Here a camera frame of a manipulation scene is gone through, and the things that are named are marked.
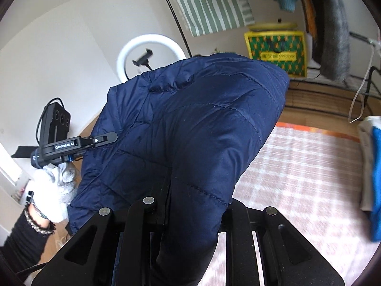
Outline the black sleeved left forearm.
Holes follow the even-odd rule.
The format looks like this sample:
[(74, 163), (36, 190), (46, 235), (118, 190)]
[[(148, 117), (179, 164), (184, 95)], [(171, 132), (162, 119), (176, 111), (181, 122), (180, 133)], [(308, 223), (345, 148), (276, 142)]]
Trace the black sleeved left forearm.
[(5, 263), (14, 273), (37, 265), (49, 236), (54, 232), (55, 225), (52, 222), (48, 222), (47, 228), (41, 227), (25, 208), (4, 245), (1, 246), (1, 262)]

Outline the white gloved left hand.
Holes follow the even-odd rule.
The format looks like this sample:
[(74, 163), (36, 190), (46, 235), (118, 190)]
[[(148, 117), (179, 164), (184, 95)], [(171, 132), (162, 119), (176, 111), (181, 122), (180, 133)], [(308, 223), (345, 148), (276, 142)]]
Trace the white gloved left hand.
[(44, 218), (53, 223), (68, 219), (67, 207), (77, 194), (76, 174), (72, 163), (49, 164), (34, 171), (32, 203)]

